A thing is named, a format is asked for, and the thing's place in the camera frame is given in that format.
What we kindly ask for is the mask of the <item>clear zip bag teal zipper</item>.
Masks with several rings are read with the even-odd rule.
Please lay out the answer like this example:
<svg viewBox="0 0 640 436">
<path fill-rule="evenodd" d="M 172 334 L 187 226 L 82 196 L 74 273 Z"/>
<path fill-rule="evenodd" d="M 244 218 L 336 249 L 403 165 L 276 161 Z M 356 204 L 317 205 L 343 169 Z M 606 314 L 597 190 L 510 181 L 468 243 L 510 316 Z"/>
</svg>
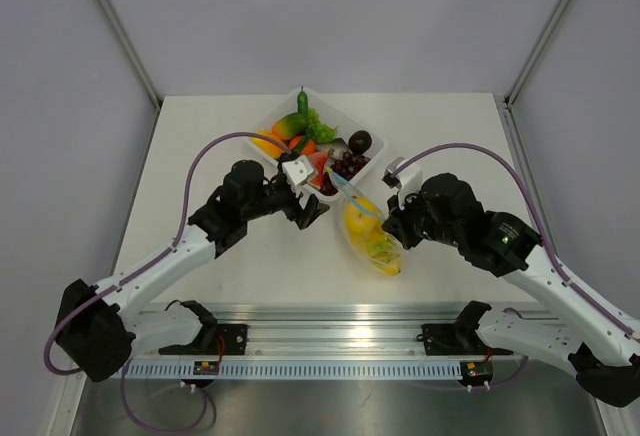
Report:
<svg viewBox="0 0 640 436">
<path fill-rule="evenodd" d="M 372 271 L 398 276 L 402 271 L 402 248 L 382 228 L 385 213 L 337 172 L 329 170 L 327 176 L 343 201 L 341 229 L 350 248 Z"/>
</svg>

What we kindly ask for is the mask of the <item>yellow banana toy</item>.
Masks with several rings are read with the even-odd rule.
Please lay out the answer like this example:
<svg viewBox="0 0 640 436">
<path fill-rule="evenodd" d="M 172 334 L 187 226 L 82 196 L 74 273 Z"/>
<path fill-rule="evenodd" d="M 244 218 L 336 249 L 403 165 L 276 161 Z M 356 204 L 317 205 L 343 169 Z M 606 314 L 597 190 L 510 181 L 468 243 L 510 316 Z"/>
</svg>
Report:
<svg viewBox="0 0 640 436">
<path fill-rule="evenodd" d="M 363 241 L 362 251 L 368 263 L 382 274 L 397 276 L 401 273 L 401 247 L 393 238 L 371 234 Z"/>
</svg>

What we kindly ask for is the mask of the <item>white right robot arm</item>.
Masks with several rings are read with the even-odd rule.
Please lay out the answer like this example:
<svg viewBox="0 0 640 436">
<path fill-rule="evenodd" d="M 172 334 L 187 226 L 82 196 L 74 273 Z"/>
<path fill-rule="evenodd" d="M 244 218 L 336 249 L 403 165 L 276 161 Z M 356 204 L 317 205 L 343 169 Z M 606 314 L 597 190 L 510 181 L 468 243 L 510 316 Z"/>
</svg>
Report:
<svg viewBox="0 0 640 436">
<path fill-rule="evenodd" d="M 455 248 L 477 269 L 519 288 L 564 325 L 555 330 L 523 320 L 488 303 L 469 302 L 453 324 L 456 345 L 482 346 L 529 356 L 573 376 L 596 399 L 624 408 L 639 398 L 639 344 L 617 326 L 619 311 L 562 267 L 542 237 L 518 217 L 483 208 L 471 186 L 450 173 L 407 191 L 391 174 L 396 195 L 387 201 L 383 229 L 404 248 L 422 241 Z"/>
</svg>

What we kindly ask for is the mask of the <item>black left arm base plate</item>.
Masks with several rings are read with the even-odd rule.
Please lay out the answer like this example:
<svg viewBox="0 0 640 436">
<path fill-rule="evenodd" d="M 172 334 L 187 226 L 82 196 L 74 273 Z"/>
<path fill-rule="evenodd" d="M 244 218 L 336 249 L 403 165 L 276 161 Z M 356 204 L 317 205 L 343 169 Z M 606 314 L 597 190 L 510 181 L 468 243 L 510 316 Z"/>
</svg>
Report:
<svg viewBox="0 0 640 436">
<path fill-rule="evenodd" d="M 188 344 L 173 344 L 158 350 L 166 356 L 242 356 L 246 353 L 249 326 L 246 324 L 217 323 L 215 327 L 200 330 Z"/>
</svg>

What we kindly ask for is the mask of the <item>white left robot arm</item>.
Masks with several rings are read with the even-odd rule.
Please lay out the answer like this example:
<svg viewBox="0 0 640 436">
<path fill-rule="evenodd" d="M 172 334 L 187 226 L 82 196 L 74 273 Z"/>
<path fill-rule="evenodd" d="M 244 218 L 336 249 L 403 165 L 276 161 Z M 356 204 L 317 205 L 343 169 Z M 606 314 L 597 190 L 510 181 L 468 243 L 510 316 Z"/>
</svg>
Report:
<svg viewBox="0 0 640 436">
<path fill-rule="evenodd" d="M 254 160 L 236 162 L 206 203 L 182 222 L 175 239 L 129 270 L 65 290 L 50 345 L 58 345 L 93 382 L 102 382 L 132 358 L 213 355 L 224 348 L 216 317 L 200 303 L 179 302 L 161 312 L 146 307 L 182 277 L 219 258 L 248 233 L 251 221 L 281 213 L 304 230 L 328 205 L 302 197 L 317 174 L 306 156 L 288 156 L 272 178 Z"/>
</svg>

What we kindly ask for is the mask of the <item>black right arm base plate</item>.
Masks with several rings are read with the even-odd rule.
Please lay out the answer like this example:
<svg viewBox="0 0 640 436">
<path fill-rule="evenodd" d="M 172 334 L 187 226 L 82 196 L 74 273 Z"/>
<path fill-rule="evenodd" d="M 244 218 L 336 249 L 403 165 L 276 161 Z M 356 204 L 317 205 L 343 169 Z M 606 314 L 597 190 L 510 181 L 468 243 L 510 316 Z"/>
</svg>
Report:
<svg viewBox="0 0 640 436">
<path fill-rule="evenodd" d="M 511 356 L 513 351 L 489 348 L 477 336 L 460 342 L 452 323 L 423 324 L 415 340 L 423 345 L 427 356 Z"/>
</svg>

